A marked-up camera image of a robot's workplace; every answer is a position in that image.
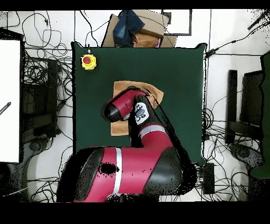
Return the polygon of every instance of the power cord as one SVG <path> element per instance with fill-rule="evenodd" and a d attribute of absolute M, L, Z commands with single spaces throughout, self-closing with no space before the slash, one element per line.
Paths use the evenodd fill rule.
<path fill-rule="evenodd" d="M 2 27 L 0 27 L 0 28 L 10 28 L 10 27 L 16 27 L 16 26 L 19 26 L 20 25 L 20 23 L 21 23 L 21 19 L 20 19 L 20 17 L 19 17 L 19 15 L 18 15 L 18 12 L 17 11 L 15 11 L 16 12 L 16 15 L 17 15 L 17 17 L 18 17 L 18 19 L 19 19 L 19 23 L 17 24 L 17 25 L 14 25 L 14 26 L 2 26 Z"/>
<path fill-rule="evenodd" d="M 51 36 L 52 36 L 52 27 L 51 27 L 51 22 L 50 22 L 50 17 L 49 17 L 48 11 L 46 11 L 46 13 L 47 13 L 47 16 L 48 16 L 49 25 L 50 25 L 50 30 L 51 30 L 51 32 L 50 32 L 50 38 L 49 38 L 49 41 L 50 41 L 50 40 L 51 40 Z M 40 13 L 33 13 L 32 15 L 28 16 L 28 17 L 23 21 L 23 23 L 22 23 L 22 30 L 23 30 L 23 35 L 24 35 L 24 38 L 25 38 L 25 43 L 26 43 L 27 45 L 29 45 L 29 46 L 33 46 L 33 47 L 36 47 L 36 48 L 45 48 L 45 47 L 48 46 L 48 43 L 47 43 L 45 46 L 35 46 L 35 45 L 28 44 L 28 43 L 27 43 L 27 40 L 26 40 L 26 36 L 25 36 L 25 33 L 24 33 L 24 29 L 23 29 L 23 24 L 24 24 L 24 22 L 25 22 L 28 18 L 30 18 L 31 16 L 35 16 L 35 15 L 40 15 L 40 16 L 44 17 L 44 21 L 45 21 L 46 24 L 47 24 L 47 18 L 46 18 L 44 15 L 40 14 Z"/>
<path fill-rule="evenodd" d="M 93 37 L 93 31 L 92 31 L 92 25 L 91 25 L 91 23 L 87 20 L 87 18 L 83 15 L 83 13 L 82 13 L 82 11 L 80 10 L 80 13 L 82 14 L 82 17 L 87 21 L 87 23 L 89 24 L 89 26 L 90 26 L 90 29 L 91 29 L 91 36 L 92 36 L 92 38 L 95 40 L 95 42 L 97 43 L 97 47 L 99 47 L 99 44 L 98 44 L 98 42 L 97 42 L 97 40 Z"/>
<path fill-rule="evenodd" d="M 218 47 L 218 48 L 215 48 L 215 49 L 211 49 L 209 50 L 208 52 L 206 52 L 206 56 L 205 58 L 209 58 L 210 56 L 212 56 L 213 54 L 215 54 L 220 48 L 223 48 L 224 46 L 228 45 L 228 44 L 231 44 L 231 43 L 236 43 L 238 41 L 242 41 L 246 38 L 248 38 L 250 35 L 254 34 L 258 29 L 262 28 L 262 27 L 265 27 L 265 26 L 268 26 L 270 24 L 270 21 L 268 22 L 265 22 L 263 24 L 261 24 L 260 26 L 258 26 L 257 28 L 254 28 L 252 31 L 249 32 L 248 35 L 246 35 L 244 38 L 241 38 L 239 40 L 233 40 L 233 41 L 230 41 L 226 44 L 223 44 L 222 46 Z"/>

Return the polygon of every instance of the brown towel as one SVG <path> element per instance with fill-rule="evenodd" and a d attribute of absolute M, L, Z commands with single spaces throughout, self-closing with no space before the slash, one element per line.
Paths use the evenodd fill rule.
<path fill-rule="evenodd" d="M 147 97 L 150 101 L 152 107 L 155 109 L 157 107 L 157 102 L 160 104 L 163 99 L 163 92 L 157 89 L 155 86 L 144 82 L 133 82 L 133 81 L 116 81 L 113 85 L 113 97 L 115 97 L 118 93 L 127 89 L 129 86 L 135 86 L 140 88 L 143 91 L 146 91 L 144 88 L 148 89 L 151 93 L 150 96 Z M 121 136 L 129 134 L 129 126 L 128 121 L 124 122 L 118 121 L 111 123 L 111 136 Z"/>
<path fill-rule="evenodd" d="M 146 34 L 136 33 L 134 48 L 154 48 L 158 44 L 158 38 Z"/>

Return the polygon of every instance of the white panel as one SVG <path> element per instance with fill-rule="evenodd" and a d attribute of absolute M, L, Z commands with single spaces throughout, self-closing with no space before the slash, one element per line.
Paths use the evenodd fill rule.
<path fill-rule="evenodd" d="M 18 162 L 20 124 L 20 42 L 0 40 L 0 162 Z"/>

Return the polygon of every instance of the black cable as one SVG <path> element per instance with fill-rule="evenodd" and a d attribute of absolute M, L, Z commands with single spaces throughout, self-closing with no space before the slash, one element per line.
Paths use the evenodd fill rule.
<path fill-rule="evenodd" d="M 260 29 L 260 28 L 262 28 L 262 27 L 265 27 L 265 26 L 268 26 L 269 24 L 270 24 L 270 21 L 265 22 L 265 23 L 261 24 L 260 26 L 258 26 L 257 28 L 254 28 L 252 31 L 250 31 L 244 38 L 241 38 L 241 39 L 239 39 L 239 40 L 233 40 L 233 41 L 230 41 L 230 42 L 228 42 L 228 43 L 223 44 L 222 46 L 220 46 L 220 47 L 218 47 L 218 48 L 209 50 L 209 51 L 206 53 L 205 58 L 208 58 L 208 57 L 210 57 L 211 55 L 215 54 L 216 51 L 218 51 L 220 48 L 222 48 L 222 47 L 224 47 L 224 46 L 226 46 L 226 45 L 228 45 L 228 44 L 236 43 L 236 42 L 238 42 L 238 41 L 242 41 L 242 40 L 248 38 L 250 35 L 254 34 L 258 29 Z"/>
<path fill-rule="evenodd" d="M 225 97 L 221 98 L 220 100 L 216 101 L 215 104 L 213 105 L 213 108 L 212 108 L 211 112 L 213 112 L 215 105 L 216 105 L 218 102 L 220 102 L 221 100 L 223 100 L 224 98 L 226 98 L 227 96 L 229 96 L 229 94 L 226 95 Z"/>
<path fill-rule="evenodd" d="M 87 33 L 87 35 L 86 35 L 86 38 L 85 38 L 85 46 L 86 46 L 86 41 L 87 41 L 87 37 L 88 37 L 88 35 L 89 35 L 89 33 L 93 33 L 93 32 L 95 32 L 95 31 L 97 31 L 99 28 L 101 28 L 101 27 L 103 27 L 106 23 L 109 23 L 110 22 L 110 20 L 108 20 L 107 22 L 105 22 L 105 23 L 103 23 L 100 27 L 98 27 L 97 29 L 95 29 L 95 30 L 93 30 L 93 31 L 89 31 L 88 33 Z"/>
<path fill-rule="evenodd" d="M 95 42 L 97 43 L 97 47 L 99 47 L 99 44 L 98 44 L 98 42 L 97 42 L 97 40 L 93 37 L 93 31 L 92 31 L 92 25 L 91 25 L 91 23 L 87 20 L 87 18 L 83 15 L 83 13 L 82 13 L 82 11 L 80 10 L 80 13 L 82 14 L 82 17 L 87 21 L 87 23 L 89 24 L 89 26 L 90 26 L 90 29 L 91 29 L 91 36 L 92 36 L 92 38 L 95 40 Z"/>
<path fill-rule="evenodd" d="M 60 166 L 59 166 L 59 168 L 58 168 L 58 176 L 59 176 L 59 178 L 60 178 L 60 169 L 61 169 L 61 165 L 62 165 L 62 160 L 63 160 L 64 152 L 65 152 L 66 150 L 68 150 L 69 148 L 71 148 L 71 147 L 72 147 L 72 146 L 67 147 L 67 148 L 62 152 L 61 160 L 60 160 Z"/>
<path fill-rule="evenodd" d="M 46 11 L 46 13 L 47 13 L 48 20 L 49 20 L 50 30 L 52 30 L 51 22 L 50 22 L 50 17 L 49 17 L 48 11 Z M 33 13 L 32 15 L 28 16 L 28 17 L 23 21 L 23 23 L 22 23 L 22 30 L 23 30 L 23 35 L 24 35 L 24 38 L 25 38 L 25 43 L 26 43 L 27 45 L 29 45 L 29 46 L 34 46 L 34 47 L 36 47 L 36 48 L 45 48 L 46 46 L 48 46 L 49 41 L 51 40 L 52 32 L 50 32 L 50 38 L 49 38 L 49 41 L 48 41 L 48 43 L 47 43 L 45 46 L 35 46 L 35 45 L 31 45 L 31 44 L 28 44 L 27 41 L 26 41 L 26 36 L 25 36 L 25 33 L 24 33 L 23 24 L 24 24 L 24 22 L 25 22 L 28 18 L 30 18 L 31 16 L 35 16 L 35 15 L 41 15 L 42 17 L 44 17 L 45 21 L 47 20 L 46 17 L 45 17 L 44 15 L 42 15 L 42 14 L 40 14 L 40 13 Z"/>
<path fill-rule="evenodd" d="M 231 184 L 232 186 L 234 186 L 234 185 L 233 185 L 233 178 L 234 178 L 234 176 L 235 176 L 236 174 L 238 174 L 238 173 L 244 174 L 244 175 L 246 175 L 247 177 L 249 177 L 248 174 L 246 174 L 246 173 L 244 173 L 244 172 L 241 172 L 241 171 L 234 173 L 234 174 L 232 175 L 232 178 L 230 179 L 230 184 Z M 238 197 L 236 197 L 236 195 L 235 195 L 234 187 L 232 187 L 232 191 L 233 191 L 233 194 L 234 194 L 234 197 L 236 198 L 236 200 L 237 200 L 237 201 L 240 201 L 240 199 L 238 199 Z"/>
<path fill-rule="evenodd" d="M 57 128 L 60 130 L 60 128 L 58 127 L 58 124 L 56 125 L 57 126 Z M 61 131 L 61 130 L 60 130 Z M 65 137 L 67 137 L 67 138 L 69 138 L 68 136 L 66 136 L 62 131 L 61 131 L 61 133 L 65 136 Z M 69 138 L 71 141 L 73 141 L 73 139 L 71 139 L 71 138 Z"/>
<path fill-rule="evenodd" d="M 68 116 L 57 116 L 57 117 L 66 117 L 66 118 L 72 118 L 72 117 L 68 117 Z"/>
<path fill-rule="evenodd" d="M 7 26 L 2 26 L 2 27 L 0 27 L 0 28 L 10 28 L 10 27 L 16 27 L 16 26 L 19 26 L 20 25 L 20 23 L 21 23 L 21 19 L 20 19 L 20 17 L 19 17 L 19 15 L 18 15 L 18 12 L 17 11 L 15 11 L 16 12 L 16 14 L 17 14 L 17 17 L 18 17 L 18 19 L 19 19 L 19 23 L 17 24 L 17 25 L 13 25 L 13 26 L 8 26 L 8 13 L 6 14 L 6 16 L 7 16 L 7 18 L 6 18 L 6 21 L 7 21 Z"/>

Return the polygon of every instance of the green table surface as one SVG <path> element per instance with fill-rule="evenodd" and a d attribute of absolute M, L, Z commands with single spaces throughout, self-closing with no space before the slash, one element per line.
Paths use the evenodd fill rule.
<path fill-rule="evenodd" d="M 76 151 L 89 146 L 130 146 L 129 136 L 111 136 L 101 107 L 113 96 L 115 81 L 146 82 L 164 92 L 161 106 L 190 159 L 201 157 L 203 53 L 206 44 L 185 48 L 91 48 L 97 70 L 84 70 L 87 49 L 72 42 L 75 58 Z"/>

